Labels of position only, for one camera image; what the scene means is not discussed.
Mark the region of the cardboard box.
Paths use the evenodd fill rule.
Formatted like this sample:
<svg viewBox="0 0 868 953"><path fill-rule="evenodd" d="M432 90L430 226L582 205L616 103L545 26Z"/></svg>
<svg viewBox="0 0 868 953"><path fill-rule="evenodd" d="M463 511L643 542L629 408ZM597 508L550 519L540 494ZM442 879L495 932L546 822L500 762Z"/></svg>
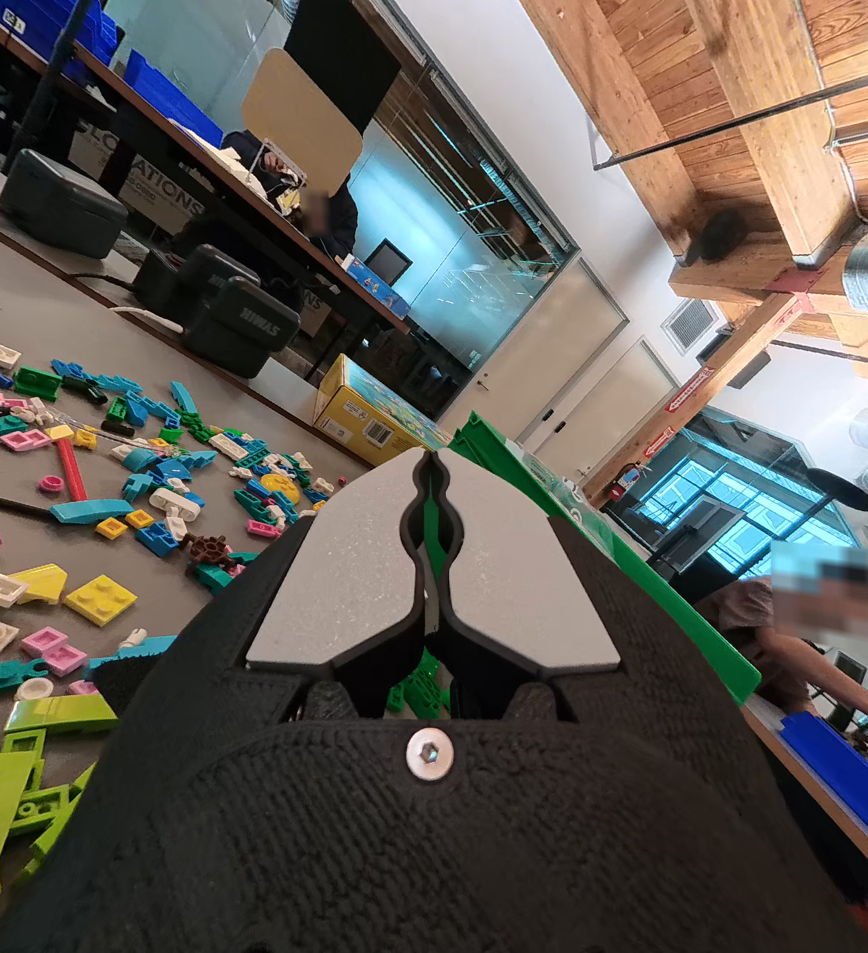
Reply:
<svg viewBox="0 0 868 953"><path fill-rule="evenodd" d="M118 137L84 121L78 121L69 159L76 168L99 181L120 144ZM176 234L204 206L147 159L136 154L119 198L164 232Z"/></svg>

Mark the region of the wooden board stand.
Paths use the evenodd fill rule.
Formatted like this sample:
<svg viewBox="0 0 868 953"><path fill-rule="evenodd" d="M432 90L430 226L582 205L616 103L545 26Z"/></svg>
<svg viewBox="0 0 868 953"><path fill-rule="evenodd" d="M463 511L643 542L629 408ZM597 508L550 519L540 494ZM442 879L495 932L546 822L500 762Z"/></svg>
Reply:
<svg viewBox="0 0 868 953"><path fill-rule="evenodd" d="M361 154L361 133L284 49L262 58L240 113L245 128L296 177L274 199L284 216L302 192L334 195Z"/></svg>

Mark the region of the pile of mixed small lego pieces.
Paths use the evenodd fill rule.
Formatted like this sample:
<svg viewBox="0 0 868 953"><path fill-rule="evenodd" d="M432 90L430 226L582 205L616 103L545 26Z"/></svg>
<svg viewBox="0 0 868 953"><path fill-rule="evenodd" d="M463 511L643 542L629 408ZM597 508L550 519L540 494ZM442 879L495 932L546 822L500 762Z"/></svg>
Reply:
<svg viewBox="0 0 868 953"><path fill-rule="evenodd" d="M16 351L11 351L0 346L0 367L11 369L11 358L17 360L20 355ZM143 441L142 443L133 442L132 439L126 440L123 431L117 433L116 425L122 422L122 418L115 416L107 418L103 423L106 426L102 431L93 428L81 428L81 425L74 421L65 423L62 418L58 420L50 413L43 404L37 408L38 398L47 399L57 394L59 385L66 383L66 380L60 375L38 373L35 369L29 367L20 367L16 377L11 379L3 370L0 370L0 387L3 389L11 388L18 391L21 395L29 395L31 399L5 399L3 391L0 391L0 441L14 452L29 452L46 446L55 446L59 450L60 467L65 473L62 480L63 489L71 494L68 502L54 504L51 507L34 507L30 504L24 505L14 499L5 499L0 497L0 509L10 512L13 510L19 516L37 520L46 520L53 527L77 527L94 526L99 523L96 529L101 530L108 540L113 540L120 533L130 528L142 530L141 537L145 537L144 542L160 543L166 542L171 549L176 545L176 537L166 530L162 523L156 523L150 517L148 512L136 512L134 502L138 497L149 494L151 491L159 497L156 503L162 506L165 503L172 511L170 516L178 517L180 522L183 517L189 519L199 516L202 504L193 493L183 487L182 483L191 479L191 470L204 466L209 466L218 456L217 450L222 450L225 437L230 436L227 433L210 434L212 440L210 443L213 450L200 451L198 453L187 454L179 450L175 445L166 443L165 446L156 446ZM131 473L126 486L120 495L113 498L90 498L87 495L87 488L84 485L82 470L75 456L75 447L79 443L84 446L85 441L77 440L80 434L87 437L92 443L98 437L113 444L111 449L125 451L120 458L125 463ZM231 457L234 462L241 465L238 474L251 477L253 473L246 469L248 464L268 463L273 464L273 475L277 477L298 477L300 482L306 482L311 475L311 466L305 462L301 455L274 455L269 454L264 441L257 442L258 446L249 442L232 439L226 443L225 455Z"/></svg>

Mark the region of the wooden desk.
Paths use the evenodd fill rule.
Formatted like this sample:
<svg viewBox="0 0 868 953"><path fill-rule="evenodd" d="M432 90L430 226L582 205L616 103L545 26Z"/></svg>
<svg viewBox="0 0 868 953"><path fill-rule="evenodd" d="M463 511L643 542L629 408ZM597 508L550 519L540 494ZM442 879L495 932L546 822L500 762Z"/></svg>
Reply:
<svg viewBox="0 0 868 953"><path fill-rule="evenodd" d="M781 736L784 713L757 694L740 709L750 730L797 784L818 804L822 812L868 862L868 826L851 810L812 768L790 748Z"/></svg>
<svg viewBox="0 0 868 953"><path fill-rule="evenodd" d="M329 259L292 225L282 219L261 197L256 196L234 173L189 135L163 116L81 44L73 45L74 56L97 80L106 97L115 99L110 128L118 149L99 184L118 196L133 163L123 154L141 156L205 211L252 240L261 254L289 273L308 291L329 304L346 321L355 340L345 352L354 355L364 334L383 323L407 336L409 323L378 302L335 261Z"/></svg>

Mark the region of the clear plastic bag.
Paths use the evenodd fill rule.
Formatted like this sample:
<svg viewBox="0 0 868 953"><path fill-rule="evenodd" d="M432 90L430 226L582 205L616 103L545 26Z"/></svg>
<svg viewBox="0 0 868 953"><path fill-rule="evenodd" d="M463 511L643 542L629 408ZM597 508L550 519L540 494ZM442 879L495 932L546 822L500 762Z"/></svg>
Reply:
<svg viewBox="0 0 868 953"><path fill-rule="evenodd" d="M583 534L607 557L615 561L614 531L608 520L586 499L569 479L553 475L549 492Z"/></svg>

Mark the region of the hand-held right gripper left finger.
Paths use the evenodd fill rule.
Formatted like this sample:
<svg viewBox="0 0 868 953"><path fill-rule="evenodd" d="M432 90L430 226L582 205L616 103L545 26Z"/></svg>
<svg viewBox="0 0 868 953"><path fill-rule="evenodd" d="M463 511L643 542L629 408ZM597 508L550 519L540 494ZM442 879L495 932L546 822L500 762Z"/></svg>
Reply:
<svg viewBox="0 0 868 953"><path fill-rule="evenodd" d="M383 716L423 653L419 548L432 462L428 450L402 453L298 521L300 542L247 647L248 669L337 681L359 716Z"/></svg>

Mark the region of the wall air vent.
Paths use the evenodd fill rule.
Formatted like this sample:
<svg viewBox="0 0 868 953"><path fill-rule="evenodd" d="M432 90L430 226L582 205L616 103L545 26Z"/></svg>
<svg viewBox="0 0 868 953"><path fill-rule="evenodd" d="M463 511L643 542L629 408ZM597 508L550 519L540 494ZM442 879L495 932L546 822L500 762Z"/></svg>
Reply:
<svg viewBox="0 0 868 953"><path fill-rule="evenodd" d="M685 299L666 317L663 334L680 355L696 352L698 344L725 321L721 308L703 299Z"/></svg>

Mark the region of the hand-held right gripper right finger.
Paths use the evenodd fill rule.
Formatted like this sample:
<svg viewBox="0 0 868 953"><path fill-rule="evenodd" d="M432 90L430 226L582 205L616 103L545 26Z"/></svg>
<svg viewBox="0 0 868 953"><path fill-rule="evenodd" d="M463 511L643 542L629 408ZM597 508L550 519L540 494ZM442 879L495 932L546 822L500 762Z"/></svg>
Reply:
<svg viewBox="0 0 868 953"><path fill-rule="evenodd" d="M583 534L455 451L429 467L444 560L428 642L475 713L503 717L529 683L617 672L618 648L560 540L590 549Z"/></svg>

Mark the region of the black ceiling speaker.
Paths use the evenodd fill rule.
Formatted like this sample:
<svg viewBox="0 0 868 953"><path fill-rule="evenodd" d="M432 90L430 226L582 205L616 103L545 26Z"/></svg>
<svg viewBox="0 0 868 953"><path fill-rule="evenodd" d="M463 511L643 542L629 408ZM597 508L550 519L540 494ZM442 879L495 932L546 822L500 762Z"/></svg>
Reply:
<svg viewBox="0 0 868 953"><path fill-rule="evenodd" d="M734 253L749 234L747 219L741 209L727 208L714 213L681 256L679 265L688 268L703 261L718 263Z"/></svg>

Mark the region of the pile of green lego pieces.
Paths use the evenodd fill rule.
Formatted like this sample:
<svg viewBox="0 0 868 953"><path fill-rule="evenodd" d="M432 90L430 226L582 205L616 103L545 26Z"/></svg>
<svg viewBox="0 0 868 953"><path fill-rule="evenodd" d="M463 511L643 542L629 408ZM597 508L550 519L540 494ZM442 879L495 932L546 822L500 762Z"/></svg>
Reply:
<svg viewBox="0 0 868 953"><path fill-rule="evenodd" d="M450 693L440 686L440 661L426 648L416 669L402 681L394 684L387 696L385 709L402 714L406 708L420 720L440 720L450 709Z"/></svg>

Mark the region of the blue lego box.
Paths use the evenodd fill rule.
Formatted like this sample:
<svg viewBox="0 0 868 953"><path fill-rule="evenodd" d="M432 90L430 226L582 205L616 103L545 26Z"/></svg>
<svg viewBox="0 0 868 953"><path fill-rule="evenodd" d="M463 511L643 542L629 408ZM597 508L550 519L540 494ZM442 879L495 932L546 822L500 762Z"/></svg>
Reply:
<svg viewBox="0 0 868 953"><path fill-rule="evenodd" d="M395 316L401 319L408 316L408 303L356 256L351 254L345 256L341 262L341 267L352 280L356 281L361 288L369 292L374 299L387 307Z"/></svg>

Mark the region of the pile of pink lego pieces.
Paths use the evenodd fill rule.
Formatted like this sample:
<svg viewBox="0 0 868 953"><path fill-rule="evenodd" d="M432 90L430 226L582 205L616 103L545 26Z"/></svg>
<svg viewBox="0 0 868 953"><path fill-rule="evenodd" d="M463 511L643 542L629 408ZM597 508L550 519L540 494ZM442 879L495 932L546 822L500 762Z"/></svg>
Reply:
<svg viewBox="0 0 868 953"><path fill-rule="evenodd" d="M70 638L52 627L36 631L21 642L33 660L42 662L47 672L57 679L65 679L83 671L90 657L70 643ZM14 699L50 697L54 693L47 675L27 679L16 689Z"/></svg>

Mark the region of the black ceiling rod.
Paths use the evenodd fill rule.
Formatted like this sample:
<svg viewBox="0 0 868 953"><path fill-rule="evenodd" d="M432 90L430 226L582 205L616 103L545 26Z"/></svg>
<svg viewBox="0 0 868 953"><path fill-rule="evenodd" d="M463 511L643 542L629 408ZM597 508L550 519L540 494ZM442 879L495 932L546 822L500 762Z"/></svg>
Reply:
<svg viewBox="0 0 868 953"><path fill-rule="evenodd" d="M766 109L761 109L752 113L747 113L745 115L734 117L727 122L720 123L718 125L713 125L711 127L702 129L695 133L691 133L686 136L681 136L675 139L667 140L665 142L655 144L643 149L638 149L623 155L612 155L606 161L596 163L593 165L593 170L595 172L608 170L615 168L625 163L638 160L640 158L650 157L658 153L664 152L668 149L678 149L685 145L689 145L696 141L701 141L708 137L714 137L725 133L730 133L734 130L743 128L745 126L758 123L770 118L778 117L785 113L792 113L799 109L805 108L807 106L823 103L829 101L835 97L845 95L851 92L859 91L862 89L868 88L868 75L860 78L855 78L847 80L836 85L826 87L824 89L819 89L808 94L796 97L785 102L781 102L774 106L767 107Z"/></svg>

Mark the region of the green plastic bin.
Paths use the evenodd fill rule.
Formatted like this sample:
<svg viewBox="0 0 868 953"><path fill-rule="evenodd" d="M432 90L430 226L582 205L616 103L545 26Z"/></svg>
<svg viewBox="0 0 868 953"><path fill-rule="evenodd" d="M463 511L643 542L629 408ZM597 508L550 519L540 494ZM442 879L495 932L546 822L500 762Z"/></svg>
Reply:
<svg viewBox="0 0 868 953"><path fill-rule="evenodd" d="M548 516L568 518L575 523L549 492L552 476L556 474L476 412L471 411L467 421L455 431L449 449L516 487ZM676 621L700 649L737 705L743 706L761 682L758 670L612 529L616 537L613 562Z"/></svg>

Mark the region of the green lego plate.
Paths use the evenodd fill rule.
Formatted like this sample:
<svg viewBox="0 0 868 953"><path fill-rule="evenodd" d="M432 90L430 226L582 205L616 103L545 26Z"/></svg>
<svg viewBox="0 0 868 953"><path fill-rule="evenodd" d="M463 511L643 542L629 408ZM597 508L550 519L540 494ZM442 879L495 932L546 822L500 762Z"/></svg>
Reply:
<svg viewBox="0 0 868 953"><path fill-rule="evenodd" d="M453 513L433 491L423 506L423 542L435 583L440 585L455 557L457 529Z"/></svg>

